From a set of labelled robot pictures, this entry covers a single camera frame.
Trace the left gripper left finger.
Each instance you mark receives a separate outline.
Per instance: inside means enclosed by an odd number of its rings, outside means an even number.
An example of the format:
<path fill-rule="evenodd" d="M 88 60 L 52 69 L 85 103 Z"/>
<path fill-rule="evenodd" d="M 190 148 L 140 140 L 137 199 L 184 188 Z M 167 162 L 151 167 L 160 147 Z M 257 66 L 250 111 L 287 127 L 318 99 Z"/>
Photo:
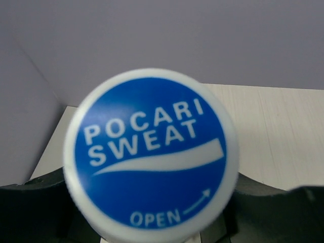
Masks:
<path fill-rule="evenodd" d="M 1 242 L 100 242 L 77 209 L 59 168 L 1 187 Z"/>

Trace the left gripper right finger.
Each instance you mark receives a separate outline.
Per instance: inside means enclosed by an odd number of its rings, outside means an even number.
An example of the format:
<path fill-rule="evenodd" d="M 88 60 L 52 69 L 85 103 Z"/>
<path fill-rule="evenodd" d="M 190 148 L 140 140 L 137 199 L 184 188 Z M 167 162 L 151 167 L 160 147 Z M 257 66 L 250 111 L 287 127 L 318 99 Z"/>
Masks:
<path fill-rule="evenodd" d="M 219 218 L 201 242 L 323 242 L 323 186 L 289 191 L 243 174 Z"/>

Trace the Pocari Sweat bottle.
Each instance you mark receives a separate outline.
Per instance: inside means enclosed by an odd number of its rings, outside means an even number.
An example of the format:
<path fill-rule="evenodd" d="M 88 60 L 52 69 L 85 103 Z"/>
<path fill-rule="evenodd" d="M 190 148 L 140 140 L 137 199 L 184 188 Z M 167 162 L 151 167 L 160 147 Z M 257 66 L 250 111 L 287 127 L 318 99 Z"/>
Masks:
<path fill-rule="evenodd" d="M 62 161 L 73 202 L 107 242 L 185 242 L 228 204 L 239 145 L 208 88 L 179 72 L 144 68 L 84 98 Z"/>

